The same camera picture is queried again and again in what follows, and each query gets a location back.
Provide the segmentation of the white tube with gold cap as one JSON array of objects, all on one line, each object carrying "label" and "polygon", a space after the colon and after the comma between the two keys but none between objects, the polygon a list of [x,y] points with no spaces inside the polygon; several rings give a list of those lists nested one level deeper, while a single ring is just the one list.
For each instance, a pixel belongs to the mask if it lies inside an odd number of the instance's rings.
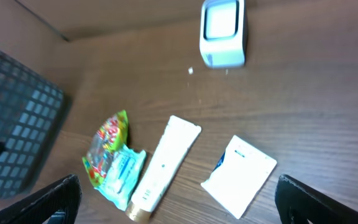
[{"label": "white tube with gold cap", "polygon": [[200,132],[201,126],[174,115],[170,117],[126,209],[131,220],[145,223],[150,219]]}]

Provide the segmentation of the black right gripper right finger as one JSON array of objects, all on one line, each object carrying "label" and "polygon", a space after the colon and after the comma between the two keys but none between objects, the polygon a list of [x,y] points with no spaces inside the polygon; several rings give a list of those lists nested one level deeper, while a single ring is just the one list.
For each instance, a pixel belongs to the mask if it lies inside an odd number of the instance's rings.
[{"label": "black right gripper right finger", "polygon": [[282,174],[275,190],[282,223],[358,223],[358,212],[295,178]]}]

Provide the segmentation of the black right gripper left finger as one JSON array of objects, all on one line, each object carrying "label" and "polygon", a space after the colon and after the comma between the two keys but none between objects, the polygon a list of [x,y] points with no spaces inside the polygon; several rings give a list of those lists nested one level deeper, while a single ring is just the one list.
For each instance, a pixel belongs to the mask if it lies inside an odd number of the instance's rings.
[{"label": "black right gripper left finger", "polygon": [[77,175],[70,174],[0,211],[0,224],[74,223],[82,198]]}]

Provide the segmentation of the colourful Haribo candy bag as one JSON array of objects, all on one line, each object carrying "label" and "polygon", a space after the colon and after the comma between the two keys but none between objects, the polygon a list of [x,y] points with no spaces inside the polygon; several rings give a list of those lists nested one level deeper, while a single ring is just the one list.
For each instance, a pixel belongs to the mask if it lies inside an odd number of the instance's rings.
[{"label": "colourful Haribo candy bag", "polygon": [[85,171],[93,187],[100,186],[107,176],[114,153],[127,142],[129,120],[126,110],[108,118],[93,136],[91,145],[82,157]]}]

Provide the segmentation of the teal tissue packet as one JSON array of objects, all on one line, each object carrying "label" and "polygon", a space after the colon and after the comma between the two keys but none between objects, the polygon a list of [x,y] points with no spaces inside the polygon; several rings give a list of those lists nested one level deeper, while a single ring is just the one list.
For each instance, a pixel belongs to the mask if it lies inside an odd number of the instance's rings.
[{"label": "teal tissue packet", "polygon": [[106,199],[125,211],[138,183],[147,153],[126,145],[113,154],[113,161],[101,185],[95,187]]}]

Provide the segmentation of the white Hansaplast plaster box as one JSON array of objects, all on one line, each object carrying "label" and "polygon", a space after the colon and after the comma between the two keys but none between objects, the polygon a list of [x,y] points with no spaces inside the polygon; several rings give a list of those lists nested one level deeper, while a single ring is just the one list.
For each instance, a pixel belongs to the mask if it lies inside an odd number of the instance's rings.
[{"label": "white Hansaplast plaster box", "polygon": [[234,135],[201,186],[240,219],[276,165],[275,159]]}]

